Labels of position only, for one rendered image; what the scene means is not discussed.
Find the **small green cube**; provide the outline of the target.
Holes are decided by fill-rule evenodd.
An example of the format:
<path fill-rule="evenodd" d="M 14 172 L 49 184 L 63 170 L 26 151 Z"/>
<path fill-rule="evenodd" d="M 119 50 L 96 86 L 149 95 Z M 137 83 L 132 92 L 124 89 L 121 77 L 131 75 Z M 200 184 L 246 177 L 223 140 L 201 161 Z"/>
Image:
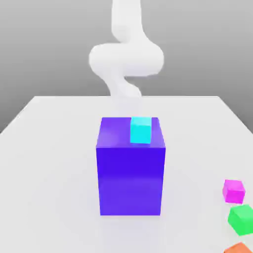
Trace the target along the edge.
<path fill-rule="evenodd" d="M 253 208 L 250 205 L 231 207 L 228 223 L 239 236 L 253 234 Z"/>

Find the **large purple box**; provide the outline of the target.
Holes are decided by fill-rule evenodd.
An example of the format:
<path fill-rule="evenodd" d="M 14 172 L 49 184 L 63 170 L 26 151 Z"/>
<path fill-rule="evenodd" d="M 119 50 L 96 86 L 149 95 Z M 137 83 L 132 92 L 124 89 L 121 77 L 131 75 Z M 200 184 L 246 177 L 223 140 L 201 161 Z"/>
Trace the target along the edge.
<path fill-rule="evenodd" d="M 166 146 L 158 118 L 151 142 L 130 142 L 130 118 L 101 119 L 96 160 L 101 215 L 160 215 Z"/>

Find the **small cyan cube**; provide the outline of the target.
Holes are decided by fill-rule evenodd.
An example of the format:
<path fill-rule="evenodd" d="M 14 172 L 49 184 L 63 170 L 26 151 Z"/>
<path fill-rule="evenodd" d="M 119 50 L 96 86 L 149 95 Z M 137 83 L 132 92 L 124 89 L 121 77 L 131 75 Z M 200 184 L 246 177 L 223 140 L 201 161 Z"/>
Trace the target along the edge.
<path fill-rule="evenodd" d="M 151 143 L 152 118 L 132 117 L 130 120 L 130 142 L 140 144 Z"/>

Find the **small magenta cube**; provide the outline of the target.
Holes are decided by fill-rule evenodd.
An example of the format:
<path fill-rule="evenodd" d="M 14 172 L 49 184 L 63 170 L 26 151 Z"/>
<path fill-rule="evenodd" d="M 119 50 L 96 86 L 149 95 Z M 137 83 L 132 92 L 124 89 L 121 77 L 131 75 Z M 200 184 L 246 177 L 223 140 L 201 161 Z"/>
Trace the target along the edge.
<path fill-rule="evenodd" d="M 242 181 L 226 179 L 222 189 L 226 203 L 242 204 L 245 196 L 245 188 Z"/>

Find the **small orange cube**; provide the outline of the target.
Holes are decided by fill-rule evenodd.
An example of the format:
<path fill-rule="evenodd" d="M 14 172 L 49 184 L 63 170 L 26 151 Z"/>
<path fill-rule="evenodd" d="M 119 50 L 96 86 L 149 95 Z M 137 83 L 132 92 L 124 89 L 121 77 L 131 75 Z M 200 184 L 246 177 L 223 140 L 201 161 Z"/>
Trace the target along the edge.
<path fill-rule="evenodd" d="M 244 243 L 239 242 L 225 249 L 223 253 L 253 253 Z"/>

